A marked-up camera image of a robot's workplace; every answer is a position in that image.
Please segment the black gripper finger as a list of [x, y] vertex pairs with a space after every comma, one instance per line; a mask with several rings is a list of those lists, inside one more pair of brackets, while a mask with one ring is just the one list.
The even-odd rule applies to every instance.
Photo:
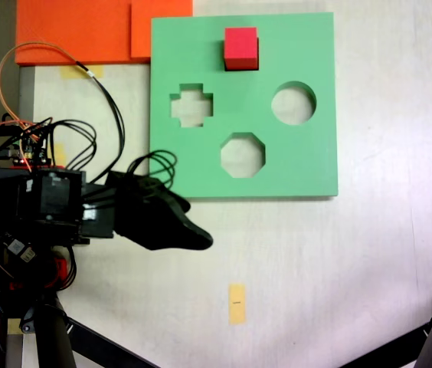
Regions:
[[185, 214], [191, 209], [191, 204], [187, 199], [161, 184], [157, 188], [157, 209], [161, 212], [180, 212]]
[[169, 248], [203, 251], [213, 242], [208, 232], [186, 217], [148, 218], [139, 226], [139, 244], [151, 251]]

